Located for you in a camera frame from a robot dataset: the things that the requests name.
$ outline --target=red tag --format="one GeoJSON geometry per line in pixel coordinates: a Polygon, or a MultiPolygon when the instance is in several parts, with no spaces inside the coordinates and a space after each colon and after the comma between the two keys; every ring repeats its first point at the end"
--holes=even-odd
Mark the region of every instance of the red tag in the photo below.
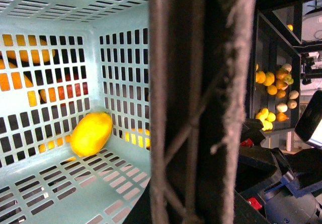
{"type": "Polygon", "coordinates": [[[245,141],[240,143],[241,146],[251,147],[254,145],[253,141],[250,138],[247,138],[245,141]]]}
{"type": "Polygon", "coordinates": [[[247,200],[255,210],[262,209],[262,205],[256,200],[255,197],[249,198],[247,200]]]}

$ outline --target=fruit display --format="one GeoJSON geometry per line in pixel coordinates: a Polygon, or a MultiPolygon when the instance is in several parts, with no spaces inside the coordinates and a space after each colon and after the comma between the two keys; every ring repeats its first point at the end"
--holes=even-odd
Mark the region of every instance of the fruit display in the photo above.
{"type": "Polygon", "coordinates": [[[274,121],[283,122],[289,120],[289,116],[287,115],[288,110],[297,107],[295,99],[299,97],[299,92],[293,90],[287,93],[287,88],[294,83],[291,71],[292,65],[286,63],[275,74],[269,71],[265,73],[261,70],[256,72],[256,83],[263,84],[266,87],[268,95],[275,96],[278,99],[276,100],[276,115],[273,112],[269,112],[267,108],[263,108],[255,116],[256,119],[261,120],[263,123],[263,131],[272,130],[272,122],[274,121]]]}

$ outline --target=orange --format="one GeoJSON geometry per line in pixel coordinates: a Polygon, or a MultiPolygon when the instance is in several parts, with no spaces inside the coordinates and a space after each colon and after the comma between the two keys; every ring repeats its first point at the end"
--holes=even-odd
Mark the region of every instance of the orange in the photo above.
{"type": "Polygon", "coordinates": [[[283,98],[285,97],[285,95],[286,95],[286,92],[284,90],[281,90],[281,89],[277,90],[277,93],[276,93],[277,98],[283,98]]]}
{"type": "Polygon", "coordinates": [[[266,91],[267,91],[268,94],[273,96],[273,95],[275,95],[277,93],[277,88],[274,85],[270,85],[270,86],[268,86],[266,88],[266,91]]]}
{"type": "MultiPolygon", "coordinates": [[[[17,68],[14,64],[9,62],[9,68],[17,68]]],[[[2,59],[0,59],[0,69],[5,69],[5,63],[2,59]]],[[[14,89],[21,89],[22,88],[22,82],[20,78],[19,72],[12,72],[11,73],[14,89]]],[[[32,82],[24,75],[25,84],[26,87],[33,87],[34,85],[32,82]]],[[[9,80],[8,80],[8,74],[1,73],[0,74],[0,88],[2,91],[8,91],[10,90],[9,86],[9,80]]]]}
{"type": "Polygon", "coordinates": [[[280,80],[280,79],[277,79],[276,80],[276,88],[279,90],[279,89],[283,89],[284,87],[288,86],[288,84],[283,81],[283,80],[280,80]]]}
{"type": "MultiPolygon", "coordinates": [[[[13,46],[13,40],[10,34],[3,34],[3,40],[5,43],[5,46],[13,46]]],[[[30,46],[36,46],[37,41],[36,41],[36,36],[35,35],[28,35],[28,41],[30,46]]],[[[17,44],[18,46],[26,46],[26,41],[24,39],[23,35],[17,35],[17,44]]],[[[40,45],[47,45],[47,42],[45,40],[40,40],[40,45]]],[[[42,57],[44,62],[47,62],[50,60],[49,58],[49,50],[48,49],[42,49],[41,50],[42,57]]],[[[55,50],[52,50],[52,57],[55,56],[55,50]]],[[[7,51],[7,57],[16,59],[16,53],[13,50],[7,51]]],[[[40,63],[40,57],[39,57],[39,52],[38,50],[31,50],[31,57],[32,57],[32,62],[34,64],[39,64],[40,63]]],[[[28,53],[26,50],[20,50],[20,59],[21,61],[29,61],[28,59],[28,53]]]]}
{"type": "Polygon", "coordinates": [[[263,82],[263,85],[268,87],[272,83],[274,83],[274,80],[275,80],[274,74],[268,71],[266,73],[266,78],[265,78],[265,81],[263,82]]]}
{"type": "Polygon", "coordinates": [[[266,75],[263,71],[256,72],[256,80],[255,81],[257,83],[261,84],[265,81],[265,79],[266,79],[266,75]]]}

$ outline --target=basket slot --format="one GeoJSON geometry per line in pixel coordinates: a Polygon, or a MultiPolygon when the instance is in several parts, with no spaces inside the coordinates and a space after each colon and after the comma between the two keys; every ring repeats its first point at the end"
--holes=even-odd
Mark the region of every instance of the basket slot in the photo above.
{"type": "Polygon", "coordinates": [[[101,215],[97,215],[95,216],[92,220],[90,220],[88,223],[86,224],[98,224],[103,220],[101,215]]]}
{"type": "Polygon", "coordinates": [[[129,213],[131,209],[129,207],[126,207],[125,209],[121,210],[117,215],[115,215],[112,220],[115,223],[120,222],[123,218],[125,218],[129,213]]]}
{"type": "Polygon", "coordinates": [[[54,202],[53,202],[52,200],[49,200],[48,202],[46,202],[46,203],[42,204],[41,206],[39,206],[39,207],[37,207],[37,208],[35,208],[35,209],[31,210],[31,213],[32,213],[33,215],[35,215],[35,214],[37,214],[37,213],[41,212],[42,210],[44,210],[44,209],[46,209],[46,208],[50,207],[53,203],[54,203],[54,202]]]}
{"type": "Polygon", "coordinates": [[[123,206],[123,202],[121,200],[117,200],[115,201],[115,203],[113,203],[111,206],[109,206],[108,208],[106,208],[104,210],[104,212],[107,215],[111,215],[113,212],[117,211],[119,208],[121,208],[123,206]]]}

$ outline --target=dark metal frame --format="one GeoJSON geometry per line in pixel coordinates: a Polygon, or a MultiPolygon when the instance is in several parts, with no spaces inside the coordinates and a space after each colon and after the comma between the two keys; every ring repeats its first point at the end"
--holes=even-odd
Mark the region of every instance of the dark metal frame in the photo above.
{"type": "Polygon", "coordinates": [[[232,223],[254,4],[150,0],[153,223],[232,223]]]}

